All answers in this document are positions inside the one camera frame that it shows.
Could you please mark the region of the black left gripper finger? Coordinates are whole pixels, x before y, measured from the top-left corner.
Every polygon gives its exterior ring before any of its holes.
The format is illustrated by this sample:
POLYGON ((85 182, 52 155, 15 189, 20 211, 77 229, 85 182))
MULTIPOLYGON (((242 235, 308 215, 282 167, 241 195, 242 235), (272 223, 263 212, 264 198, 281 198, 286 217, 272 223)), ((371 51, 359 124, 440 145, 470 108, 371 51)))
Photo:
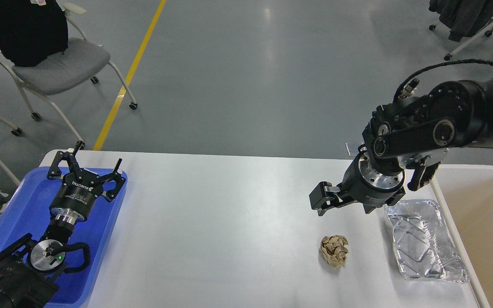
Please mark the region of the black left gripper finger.
POLYGON ((108 174, 104 174, 103 176, 101 176, 102 185, 109 182, 115 183, 115 187, 113 189, 102 190, 101 196, 104 197, 104 199, 106 199, 106 201, 108 202, 112 202, 117 197, 122 187, 125 185, 126 179, 123 177, 122 173, 119 172, 121 163, 122 163, 122 158, 119 158, 112 171, 108 174))
POLYGON ((82 180, 83 171, 82 168, 80 168, 79 163, 77 162, 76 155, 79 150, 84 149, 84 146, 85 146, 85 142, 83 140, 78 140, 78 142, 76 142, 76 145, 71 152, 58 151, 55 155, 55 158, 53 159, 51 166, 49 167, 47 173, 47 179, 49 180, 62 179, 63 175, 59 168, 59 164, 62 161, 65 161, 68 165, 68 169, 70 170, 70 173, 74 174, 78 180, 82 180))

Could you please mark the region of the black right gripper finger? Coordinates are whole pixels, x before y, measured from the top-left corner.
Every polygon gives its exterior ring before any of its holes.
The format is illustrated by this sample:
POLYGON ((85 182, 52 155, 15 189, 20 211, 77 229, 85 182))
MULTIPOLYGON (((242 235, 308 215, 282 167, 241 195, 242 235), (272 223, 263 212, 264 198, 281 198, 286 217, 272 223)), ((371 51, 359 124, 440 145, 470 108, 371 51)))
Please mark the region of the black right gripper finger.
POLYGON ((316 210, 318 216, 323 216, 329 209, 341 208, 344 201, 341 199, 341 185, 322 181, 309 194, 311 209, 316 210))

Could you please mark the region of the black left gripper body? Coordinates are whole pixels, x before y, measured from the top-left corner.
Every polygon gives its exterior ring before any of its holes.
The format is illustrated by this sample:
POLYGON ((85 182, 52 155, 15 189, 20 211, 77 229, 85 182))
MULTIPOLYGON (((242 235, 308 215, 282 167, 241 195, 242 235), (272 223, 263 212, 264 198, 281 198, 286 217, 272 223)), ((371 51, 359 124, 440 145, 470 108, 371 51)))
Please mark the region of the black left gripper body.
POLYGON ((99 198, 111 203, 116 198, 116 172, 99 175, 84 168, 61 177, 62 183, 49 206, 50 216, 64 222, 86 222, 99 198))

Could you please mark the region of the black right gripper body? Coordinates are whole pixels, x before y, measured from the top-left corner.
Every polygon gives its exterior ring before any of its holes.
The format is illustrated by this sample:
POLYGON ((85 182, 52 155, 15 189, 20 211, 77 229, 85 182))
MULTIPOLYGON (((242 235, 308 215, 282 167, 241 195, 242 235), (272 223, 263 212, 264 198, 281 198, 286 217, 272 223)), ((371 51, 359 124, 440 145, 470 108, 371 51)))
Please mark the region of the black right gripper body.
POLYGON ((384 175, 372 167, 366 152, 359 152, 345 171, 338 187, 340 201, 336 208, 352 203, 361 203, 364 212, 370 214, 384 205, 395 205, 405 195, 404 172, 384 175))

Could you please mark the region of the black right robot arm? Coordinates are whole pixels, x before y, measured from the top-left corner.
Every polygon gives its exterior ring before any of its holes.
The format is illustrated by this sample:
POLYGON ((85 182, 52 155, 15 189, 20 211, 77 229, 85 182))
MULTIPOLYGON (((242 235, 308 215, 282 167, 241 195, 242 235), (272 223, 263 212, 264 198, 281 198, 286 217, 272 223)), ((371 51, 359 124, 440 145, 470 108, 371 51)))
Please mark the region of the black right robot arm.
POLYGON ((432 180, 450 148, 493 148, 493 79, 448 81, 380 105, 362 139, 341 183, 322 181, 309 194, 319 216, 353 203, 367 214, 395 205, 432 180))

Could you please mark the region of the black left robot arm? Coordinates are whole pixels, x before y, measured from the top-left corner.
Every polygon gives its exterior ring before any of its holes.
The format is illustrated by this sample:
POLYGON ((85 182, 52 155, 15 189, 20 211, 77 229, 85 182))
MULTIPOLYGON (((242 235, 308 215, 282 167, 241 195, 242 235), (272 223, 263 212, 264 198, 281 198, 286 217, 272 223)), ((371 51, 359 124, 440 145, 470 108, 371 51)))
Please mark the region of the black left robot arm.
POLYGON ((127 176, 122 159, 80 167, 82 144, 29 172, 2 214, 0 308, 78 308, 90 296, 127 176))

